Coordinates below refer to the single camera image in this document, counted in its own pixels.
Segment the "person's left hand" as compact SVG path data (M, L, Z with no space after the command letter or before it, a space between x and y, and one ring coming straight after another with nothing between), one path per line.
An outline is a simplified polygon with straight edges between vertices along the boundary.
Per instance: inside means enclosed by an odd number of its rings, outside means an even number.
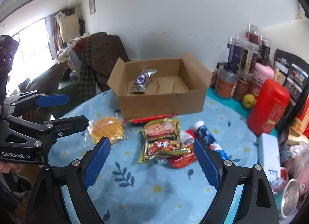
M23 170L22 164L0 162L0 172L8 174L9 172L18 174Z

